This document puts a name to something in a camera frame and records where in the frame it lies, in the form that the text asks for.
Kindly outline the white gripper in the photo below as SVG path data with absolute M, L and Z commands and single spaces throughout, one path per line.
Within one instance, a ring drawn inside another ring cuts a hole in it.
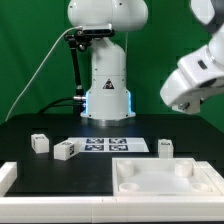
M 204 45 L 182 57 L 163 84 L 160 96 L 172 110 L 185 114 L 200 112 L 208 98 L 224 93 L 224 67 Z

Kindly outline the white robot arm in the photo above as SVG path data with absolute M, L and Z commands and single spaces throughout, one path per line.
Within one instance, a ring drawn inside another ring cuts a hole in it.
M 210 42 L 182 57 L 160 90 L 172 110 L 196 114 L 208 98 L 224 93 L 224 0 L 189 0 L 192 14 L 212 35 Z M 68 19 L 74 47 L 92 49 L 92 84 L 81 117 L 102 126 L 135 116 L 126 89 L 126 54 L 110 40 L 116 32 L 139 30 L 148 20 L 144 0 L 70 0 Z

